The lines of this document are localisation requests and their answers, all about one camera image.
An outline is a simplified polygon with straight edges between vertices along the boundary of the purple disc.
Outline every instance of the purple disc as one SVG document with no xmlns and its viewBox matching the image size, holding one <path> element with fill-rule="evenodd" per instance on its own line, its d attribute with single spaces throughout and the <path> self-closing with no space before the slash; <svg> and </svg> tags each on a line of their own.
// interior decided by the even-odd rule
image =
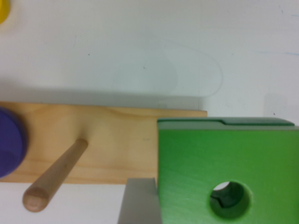
<svg viewBox="0 0 299 224">
<path fill-rule="evenodd" d="M 0 107 L 0 178 L 9 175 L 22 162 L 27 150 L 27 135 L 18 118 Z"/>
</svg>

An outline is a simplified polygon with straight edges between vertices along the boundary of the green cube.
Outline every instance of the green cube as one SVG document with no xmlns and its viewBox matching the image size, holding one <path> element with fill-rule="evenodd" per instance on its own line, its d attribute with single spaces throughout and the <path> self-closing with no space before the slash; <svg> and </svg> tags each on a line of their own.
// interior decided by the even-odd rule
<svg viewBox="0 0 299 224">
<path fill-rule="evenodd" d="M 299 223 L 299 128 L 283 119 L 159 119 L 164 224 Z M 230 184 L 213 190 L 223 182 Z"/>
</svg>

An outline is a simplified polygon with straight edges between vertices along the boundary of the white background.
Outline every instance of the white background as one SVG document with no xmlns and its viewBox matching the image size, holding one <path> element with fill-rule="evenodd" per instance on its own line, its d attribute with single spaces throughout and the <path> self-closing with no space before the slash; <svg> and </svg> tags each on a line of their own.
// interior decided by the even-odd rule
<svg viewBox="0 0 299 224">
<path fill-rule="evenodd" d="M 297 0 L 11 0 L 0 101 L 204 109 L 299 124 Z M 116 223 L 124 186 L 63 185 L 49 207 L 0 184 L 0 223 Z"/>
</svg>

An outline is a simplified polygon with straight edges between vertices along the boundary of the gray metal piece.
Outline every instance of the gray metal piece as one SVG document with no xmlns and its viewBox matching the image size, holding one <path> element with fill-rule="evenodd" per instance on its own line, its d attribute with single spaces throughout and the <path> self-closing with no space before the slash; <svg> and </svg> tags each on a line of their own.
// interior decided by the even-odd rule
<svg viewBox="0 0 299 224">
<path fill-rule="evenodd" d="M 162 224 L 154 178 L 128 179 L 118 224 Z"/>
</svg>

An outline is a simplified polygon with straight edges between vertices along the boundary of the yellow object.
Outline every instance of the yellow object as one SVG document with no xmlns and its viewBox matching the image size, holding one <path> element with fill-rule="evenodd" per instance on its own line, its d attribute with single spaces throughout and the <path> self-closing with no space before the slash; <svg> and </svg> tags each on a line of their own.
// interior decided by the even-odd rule
<svg viewBox="0 0 299 224">
<path fill-rule="evenodd" d="M 7 19 L 10 11 L 9 0 L 0 0 L 0 23 Z"/>
</svg>

